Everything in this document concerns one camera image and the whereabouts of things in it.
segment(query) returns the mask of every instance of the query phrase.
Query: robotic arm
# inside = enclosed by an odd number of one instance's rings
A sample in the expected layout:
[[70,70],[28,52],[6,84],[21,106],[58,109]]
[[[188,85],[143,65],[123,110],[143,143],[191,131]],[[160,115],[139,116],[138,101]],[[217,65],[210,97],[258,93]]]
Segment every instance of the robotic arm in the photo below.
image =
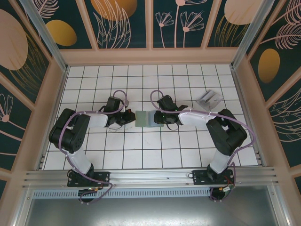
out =
[[[164,111],[181,111],[186,105],[177,107],[172,98],[163,96],[157,101],[159,107]],[[227,109],[218,114],[235,119],[234,115]],[[215,181],[228,167],[228,161],[233,152],[242,145],[247,138],[247,133],[241,125],[228,119],[215,116],[207,116],[196,112],[185,113],[163,113],[156,111],[154,121],[158,124],[191,125],[204,130],[208,129],[216,147],[212,162],[207,167],[207,176]]]
[[[114,112],[118,110],[120,103],[123,103],[121,99],[109,97],[107,105],[103,106],[99,111],[103,110],[105,113]],[[74,113],[74,110],[64,109],[50,131],[49,141],[57,148],[59,148],[58,142],[63,127]],[[95,178],[93,164],[87,159],[82,147],[87,129],[95,127],[109,127],[113,123],[123,126],[135,120],[135,114],[131,111],[131,109],[108,115],[98,113],[76,115],[68,124],[68,127],[63,134],[62,149],[65,151],[75,168],[89,178]],[[83,178],[79,173],[73,170],[71,176],[79,181],[78,186],[91,184],[91,181]]]

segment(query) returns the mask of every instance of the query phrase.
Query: white grid floor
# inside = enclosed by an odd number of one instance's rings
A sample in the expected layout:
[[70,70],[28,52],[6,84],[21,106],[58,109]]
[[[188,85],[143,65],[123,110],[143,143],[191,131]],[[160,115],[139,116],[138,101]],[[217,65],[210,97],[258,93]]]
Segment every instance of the white grid floor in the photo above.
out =
[[[201,109],[194,101],[206,90],[224,96],[215,112],[227,108],[245,123],[235,84],[228,65],[123,65],[71,67],[57,117],[65,108],[76,111],[99,110],[117,89],[127,93],[129,107],[155,110],[150,93],[160,89],[178,106]],[[124,98],[122,93],[117,97]],[[151,169],[206,167],[215,147],[208,131],[180,126],[177,131],[161,128],[137,128],[132,122],[118,130],[88,129],[83,145],[95,169]],[[258,165],[252,147],[233,159],[237,166]],[[48,146],[43,170],[68,170],[65,156]]]

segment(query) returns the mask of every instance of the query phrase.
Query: enclosure wall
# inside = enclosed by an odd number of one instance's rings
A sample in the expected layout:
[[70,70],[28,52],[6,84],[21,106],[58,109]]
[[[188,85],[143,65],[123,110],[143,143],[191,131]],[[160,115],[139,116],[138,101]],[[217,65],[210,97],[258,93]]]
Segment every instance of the enclosure wall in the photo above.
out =
[[7,225],[24,173],[40,158],[62,69],[18,5],[0,4],[0,219]]
[[230,63],[262,0],[51,2],[35,6],[66,63],[99,65]]
[[267,165],[301,222],[300,1],[281,0],[274,8],[237,73]]

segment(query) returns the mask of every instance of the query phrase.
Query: black grid line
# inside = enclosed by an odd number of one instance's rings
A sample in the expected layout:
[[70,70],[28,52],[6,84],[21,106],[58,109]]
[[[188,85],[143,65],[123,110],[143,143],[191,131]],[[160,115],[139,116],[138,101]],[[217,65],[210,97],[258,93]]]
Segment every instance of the black grid line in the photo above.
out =
[[[162,150],[174,150],[174,149],[179,149],[179,148],[162,148]],[[216,147],[186,147],[183,149],[216,149]],[[87,150],[87,152],[95,152],[95,151],[110,151],[110,152],[114,152],[114,151],[122,151],[124,150],[129,151],[129,150],[133,150],[133,149],[114,149],[114,150],[104,150],[104,149],[97,149],[97,150]],[[144,150],[158,150],[158,148],[144,148]]]
[[[174,67],[171,67],[171,70],[173,72],[173,83],[174,83]],[[175,96],[175,87],[174,87],[174,101],[176,102],[176,96]],[[179,128],[177,129],[178,131],[178,136],[179,136],[179,148],[180,148],[180,158],[181,158],[181,168],[183,167],[183,161],[182,161],[182,152],[181,152],[181,142],[180,142],[180,132]]]
[[[113,71],[112,71],[112,82],[111,82],[111,90],[112,90],[112,85],[113,85],[113,74],[114,74],[114,67],[113,67]],[[105,147],[107,145],[107,134],[108,133],[105,133],[105,140],[104,140],[104,152],[103,152],[103,169],[104,169],[104,158],[105,158]]]
[[[128,66],[127,66],[127,86],[128,86]],[[124,164],[124,145],[125,145],[125,141],[126,141],[126,126],[124,125],[124,130],[123,130],[122,168],[123,168],[123,164]]]
[[[95,91],[94,97],[93,97],[92,110],[93,110],[93,108],[94,108],[95,95],[96,95],[96,91]],[[87,134],[87,143],[86,143],[85,153],[87,153],[89,134],[90,134],[90,129],[88,130],[88,134]]]
[[[159,68],[157,65],[157,76],[158,76],[158,89],[160,89],[160,85],[159,85]],[[163,168],[163,152],[162,152],[162,130],[160,127],[160,145],[161,145],[161,166]]]
[[[195,102],[195,100],[178,100],[178,101],[181,101],[181,102],[189,102],[189,101]],[[238,101],[238,99],[226,100],[226,101]],[[151,101],[131,101],[130,103],[142,103],[142,102],[150,103]],[[84,102],[84,103],[79,103],[79,104],[98,104],[98,103],[105,103],[105,102]],[[75,102],[68,102],[68,103],[61,103],[61,104],[76,104],[76,103]]]
[[69,73],[70,73],[70,70],[68,71],[67,79],[66,79],[63,91],[62,91],[62,96],[61,96],[60,103],[59,103],[59,106],[58,106],[58,109],[57,109],[56,117],[58,117],[58,113],[60,112],[60,109],[61,109],[61,104],[62,104],[62,100],[63,100],[63,97],[64,97],[65,88],[66,88],[66,85],[67,85]]
[[[84,67],[83,74],[82,74],[82,76],[81,76],[80,87],[81,87],[81,83],[83,82],[83,77],[84,77],[85,68],[86,68],[86,67]],[[65,161],[64,161],[64,164],[63,164],[63,169],[65,168],[66,161],[67,161],[67,158],[65,157]]]
[[[144,71],[144,69],[143,69],[143,66],[142,66],[142,111],[143,111],[143,82],[144,82],[144,80],[143,80],[143,75],[144,75],[144,73],[143,73],[143,71]],[[142,169],[143,169],[143,127],[142,127]]]
[[[191,88],[189,88],[190,90],[190,97],[191,97],[191,102],[192,102],[192,107],[193,107],[193,100],[192,100],[192,93],[191,93]],[[197,130],[197,127],[195,127],[195,132],[197,134],[197,140],[198,140],[198,130]],[[198,141],[198,154],[199,154],[199,159],[201,161],[201,166],[202,166],[202,158],[201,158],[201,152],[199,151],[199,141]]]
[[[200,74],[201,76],[212,76],[212,75],[217,75],[217,74]],[[198,74],[189,74],[189,76],[200,76]],[[229,76],[230,74],[219,74],[220,76]],[[146,77],[156,77],[157,75],[146,75]],[[84,78],[110,78],[111,76],[85,76]],[[114,76],[114,78],[125,78],[126,76]],[[131,75],[130,77],[141,77],[141,75]]]
[[42,166],[43,170],[45,170],[45,166],[46,166],[46,161],[47,161],[47,158],[48,158],[48,154],[49,154],[49,151],[47,151],[46,154],[45,154],[45,159],[44,159],[43,166]]
[[[201,87],[190,87],[190,86],[185,86],[185,87],[161,87],[162,89],[182,89],[182,88],[204,88],[205,86],[201,86]],[[234,88],[234,86],[209,86],[210,88]],[[69,91],[69,90],[110,90],[110,89],[65,89],[65,91]]]
[[[221,81],[220,81],[220,77],[217,75],[217,78],[218,78],[218,82],[220,83],[220,86],[221,86],[221,91],[222,91],[222,84],[221,84]],[[238,157],[238,161],[239,161],[239,165],[241,166],[241,163],[240,163],[240,159],[239,159],[239,156],[238,156],[238,153],[236,154],[237,155],[237,157]]]

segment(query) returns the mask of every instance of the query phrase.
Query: purple cable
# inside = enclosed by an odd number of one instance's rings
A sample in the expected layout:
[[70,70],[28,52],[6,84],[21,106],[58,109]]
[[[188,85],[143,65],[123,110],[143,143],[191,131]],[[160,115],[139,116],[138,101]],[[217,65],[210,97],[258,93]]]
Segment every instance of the purple cable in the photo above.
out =
[[248,131],[252,134],[252,140],[251,140],[251,142],[250,142],[249,144],[243,146],[243,147],[240,147],[240,148],[236,149],[236,150],[233,152],[232,156],[230,157],[230,159],[229,159],[227,165],[229,165],[229,164],[231,163],[232,159],[234,158],[234,156],[236,155],[237,152],[239,152],[239,151],[242,150],[242,149],[245,149],[246,147],[251,146],[251,145],[255,142],[255,140],[256,140],[255,133],[251,130],[251,128],[249,128],[247,125],[245,125],[245,124],[242,123],[241,121],[238,121],[238,120],[236,120],[236,119],[233,119],[233,118],[228,117],[228,116],[225,116],[225,115],[216,114],[216,113],[208,113],[208,112],[203,112],[203,111],[194,110],[194,109],[191,109],[191,110],[183,110],[183,111],[177,111],[177,112],[164,111],[164,110],[158,108],[158,107],[155,105],[154,101],[152,100],[152,94],[155,93],[155,92],[160,93],[162,96],[164,96],[164,94],[163,94],[162,91],[160,91],[160,90],[158,90],[158,89],[157,89],[157,90],[154,90],[154,91],[152,91],[152,92],[150,93],[150,101],[151,101],[151,104],[152,104],[158,111],[161,111],[161,112],[164,112],[164,113],[169,113],[169,114],[179,114],[179,113],[196,112],[196,113],[201,113],[201,114],[205,114],[205,115],[212,115],[212,116],[216,116],[216,117],[220,117],[220,118],[224,118],[224,119],[231,120],[231,121],[233,121],[233,122],[236,122],[236,123],[242,125],[242,126],[245,127],[246,129],[248,129]]
[[[127,94],[124,92],[124,91],[122,91],[122,90],[116,90],[114,93],[113,93],[113,96],[115,96],[115,93],[117,93],[117,92],[122,92],[124,95],[125,95],[125,101],[124,101],[124,103],[127,101]],[[125,106],[125,104],[123,103],[123,105],[122,105],[122,107],[120,108],[120,109],[118,109],[118,110],[116,110],[116,111],[114,111],[114,112],[107,112],[107,113],[105,113],[105,112],[100,112],[100,111],[86,111],[86,112],[76,112],[76,113],[74,113],[73,115],[71,115],[71,117],[68,119],[68,121],[66,122],[66,124],[64,125],[64,127],[63,127],[63,129],[62,129],[62,132],[61,132],[61,135],[60,135],[60,138],[59,138],[59,140],[58,140],[58,148],[60,149],[60,151],[62,152],[62,153],[64,153],[65,155],[66,155],[66,158],[67,158],[67,161],[68,161],[68,163],[71,165],[71,167],[73,168],[73,169],[75,169],[75,171],[76,172],[78,172],[81,176],[83,176],[84,178],[86,178],[86,179],[88,179],[88,180],[91,180],[91,181],[94,181],[94,182],[97,182],[98,184],[108,184],[108,185],[110,185],[110,188],[105,192],[105,193],[103,193],[100,197],[98,197],[97,199],[93,199],[91,202],[87,202],[87,205],[89,205],[89,203],[90,204],[92,204],[92,203],[94,203],[94,202],[96,202],[96,201],[98,201],[98,200],[100,200],[102,197],[104,197],[111,189],[112,189],[112,187],[113,187],[113,184],[112,183],[110,183],[110,182],[105,182],[105,181],[100,181],[100,180],[95,180],[95,179],[93,179],[93,178],[90,178],[90,177],[88,177],[88,176],[86,176],[85,174],[83,174],[79,169],[77,169],[75,166],[74,166],[74,164],[70,161],[70,159],[69,159],[69,156],[67,155],[67,151],[65,152],[63,149],[62,149],[62,139],[63,139],[63,135],[64,135],[64,132],[66,131],[66,128],[67,128],[67,126],[68,126],[68,124],[71,122],[71,120],[76,116],[76,115],[78,115],[78,114],[94,114],[94,113],[96,113],[96,114],[115,114],[115,113],[117,113],[117,112],[120,112],[123,108],[124,108],[124,106]],[[84,196],[84,195],[86,195],[86,194],[89,194],[89,193],[95,193],[95,192],[93,192],[93,191],[89,191],[89,192],[85,192],[85,193],[83,193],[81,196],[80,196],[80,198],[79,198],[79,200],[80,200],[80,202],[81,202],[81,204],[83,204],[83,201],[82,201],[82,196]]]

